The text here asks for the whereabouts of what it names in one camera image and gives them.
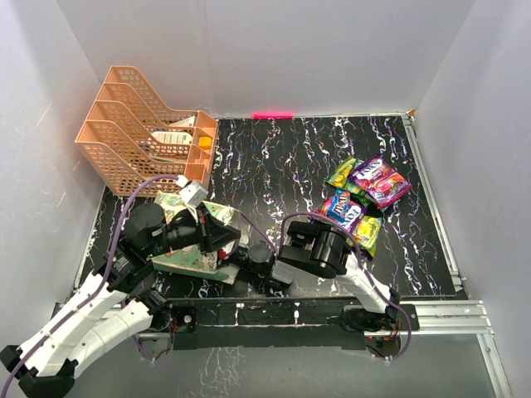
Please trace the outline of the purple Fox's berries candy bag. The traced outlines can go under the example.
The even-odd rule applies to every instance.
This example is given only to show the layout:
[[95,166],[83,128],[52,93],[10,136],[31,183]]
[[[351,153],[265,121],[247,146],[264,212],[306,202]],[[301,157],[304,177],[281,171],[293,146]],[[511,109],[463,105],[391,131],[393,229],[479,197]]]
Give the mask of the purple Fox's berries candy bag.
[[387,209],[412,189],[411,183],[382,155],[353,168],[348,179],[368,194],[379,210]]

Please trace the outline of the green spring tea candy bag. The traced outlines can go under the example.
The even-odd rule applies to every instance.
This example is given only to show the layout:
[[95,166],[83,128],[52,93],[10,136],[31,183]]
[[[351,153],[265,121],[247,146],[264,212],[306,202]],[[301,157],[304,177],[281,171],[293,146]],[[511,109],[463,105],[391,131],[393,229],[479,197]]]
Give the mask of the green spring tea candy bag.
[[326,182],[331,187],[341,188],[357,197],[367,198],[365,191],[355,182],[352,182],[348,179],[348,176],[352,170],[362,163],[362,160],[354,157],[346,158],[335,168],[335,170],[327,178]]

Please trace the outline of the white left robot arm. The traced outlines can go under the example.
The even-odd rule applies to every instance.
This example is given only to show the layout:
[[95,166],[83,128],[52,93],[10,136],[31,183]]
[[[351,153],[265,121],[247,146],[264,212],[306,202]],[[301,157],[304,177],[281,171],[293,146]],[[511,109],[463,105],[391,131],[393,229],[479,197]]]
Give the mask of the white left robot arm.
[[154,257],[191,245],[216,253],[240,237],[205,205],[195,215],[182,210],[171,221],[157,203],[137,207],[113,238],[106,263],[32,338],[2,349],[9,377],[28,397],[65,396],[93,361],[123,340],[170,324],[171,304],[163,295],[134,292],[153,272]]

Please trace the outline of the red candy bag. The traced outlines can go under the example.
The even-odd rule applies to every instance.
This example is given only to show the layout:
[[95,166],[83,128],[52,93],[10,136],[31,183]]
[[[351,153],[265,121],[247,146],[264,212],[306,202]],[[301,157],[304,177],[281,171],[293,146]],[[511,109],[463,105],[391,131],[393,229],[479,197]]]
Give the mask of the red candy bag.
[[[317,213],[322,216],[327,216],[326,210],[327,210],[327,205],[329,204],[329,198],[326,199],[323,204],[321,204],[316,209],[314,209],[313,213]],[[365,215],[365,212],[366,212],[366,209],[363,206],[361,206],[360,204],[358,204],[357,202],[351,199],[351,207],[348,210],[346,220],[337,221],[337,222],[349,232],[353,232],[357,224],[362,220],[363,216]]]

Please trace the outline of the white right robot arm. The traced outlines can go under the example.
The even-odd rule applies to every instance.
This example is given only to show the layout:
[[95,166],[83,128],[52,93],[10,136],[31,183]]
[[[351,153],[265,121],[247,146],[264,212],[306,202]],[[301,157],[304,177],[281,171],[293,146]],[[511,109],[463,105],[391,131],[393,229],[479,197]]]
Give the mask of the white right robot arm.
[[244,274],[262,277],[274,290],[287,289],[298,269],[322,279],[340,279],[361,303],[342,312],[343,325],[360,332],[396,331],[400,328],[399,295],[358,265],[353,244],[339,228],[323,222],[292,221],[290,242],[278,253],[260,242],[249,248],[237,246],[228,256]]

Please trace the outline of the green paper gift bag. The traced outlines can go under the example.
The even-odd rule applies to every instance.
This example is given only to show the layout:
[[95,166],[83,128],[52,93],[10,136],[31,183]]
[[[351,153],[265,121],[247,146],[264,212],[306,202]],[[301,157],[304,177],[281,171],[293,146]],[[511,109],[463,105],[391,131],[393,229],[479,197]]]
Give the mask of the green paper gift bag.
[[[183,201],[178,194],[159,192],[154,202],[165,211],[166,221],[170,221],[179,211],[185,210]],[[241,212],[214,202],[205,201],[207,209],[224,225],[242,228],[239,245],[247,247],[251,228],[243,225]],[[153,257],[153,267],[158,271],[183,274],[202,279],[210,279],[225,284],[234,284],[240,269],[236,265],[218,259],[217,253],[203,255],[199,245],[190,245],[165,255]]]

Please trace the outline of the blue M&M's candy bag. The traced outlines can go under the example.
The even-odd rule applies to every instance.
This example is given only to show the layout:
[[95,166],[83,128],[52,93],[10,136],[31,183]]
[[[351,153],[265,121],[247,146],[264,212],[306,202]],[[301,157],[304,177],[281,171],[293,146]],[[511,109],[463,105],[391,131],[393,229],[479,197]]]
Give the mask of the blue M&M's candy bag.
[[342,188],[337,188],[335,194],[329,198],[326,215],[336,221],[345,221],[351,207],[351,194]]

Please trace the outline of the green Fox's candy bag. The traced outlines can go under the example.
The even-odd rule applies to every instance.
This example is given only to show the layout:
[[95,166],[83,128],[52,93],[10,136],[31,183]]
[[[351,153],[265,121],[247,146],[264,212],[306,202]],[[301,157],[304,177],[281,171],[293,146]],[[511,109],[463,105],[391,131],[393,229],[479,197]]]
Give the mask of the green Fox's candy bag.
[[360,191],[358,193],[358,197],[361,199],[365,206],[374,206],[378,210],[382,210],[382,205],[377,200],[375,200],[369,193],[365,191]]

